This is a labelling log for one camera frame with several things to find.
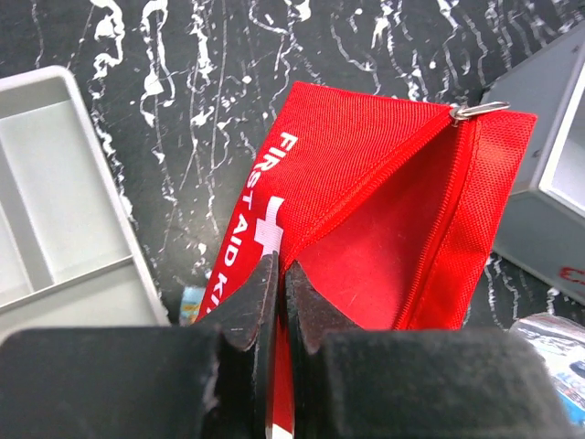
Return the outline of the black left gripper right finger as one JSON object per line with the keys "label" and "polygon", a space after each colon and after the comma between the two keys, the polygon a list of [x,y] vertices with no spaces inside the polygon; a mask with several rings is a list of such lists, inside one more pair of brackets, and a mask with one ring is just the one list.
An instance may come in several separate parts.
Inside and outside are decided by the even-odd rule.
{"label": "black left gripper right finger", "polygon": [[285,277],[297,438],[581,438],[541,357],[496,329],[365,330]]}

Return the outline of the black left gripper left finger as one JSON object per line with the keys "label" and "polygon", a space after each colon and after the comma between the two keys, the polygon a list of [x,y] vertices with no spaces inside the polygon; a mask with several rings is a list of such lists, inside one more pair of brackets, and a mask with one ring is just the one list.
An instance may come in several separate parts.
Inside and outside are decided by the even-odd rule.
{"label": "black left gripper left finger", "polygon": [[4,438],[268,438],[278,257],[189,327],[28,329],[1,347]]}

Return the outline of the red first aid pouch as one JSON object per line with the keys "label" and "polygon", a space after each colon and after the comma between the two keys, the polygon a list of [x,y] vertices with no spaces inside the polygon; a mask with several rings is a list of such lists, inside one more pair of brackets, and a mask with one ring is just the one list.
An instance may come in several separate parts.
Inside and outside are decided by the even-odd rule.
{"label": "red first aid pouch", "polygon": [[298,82],[246,178],[198,321],[278,257],[272,429],[293,433],[285,277],[365,330],[460,330],[537,118]]}

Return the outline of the clear packet with blue print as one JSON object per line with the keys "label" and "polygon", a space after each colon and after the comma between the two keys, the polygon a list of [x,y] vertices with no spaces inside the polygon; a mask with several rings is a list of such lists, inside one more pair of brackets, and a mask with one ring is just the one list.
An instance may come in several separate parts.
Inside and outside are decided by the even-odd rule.
{"label": "clear packet with blue print", "polygon": [[544,360],[570,420],[584,425],[584,327],[548,313],[517,320],[510,328]]}

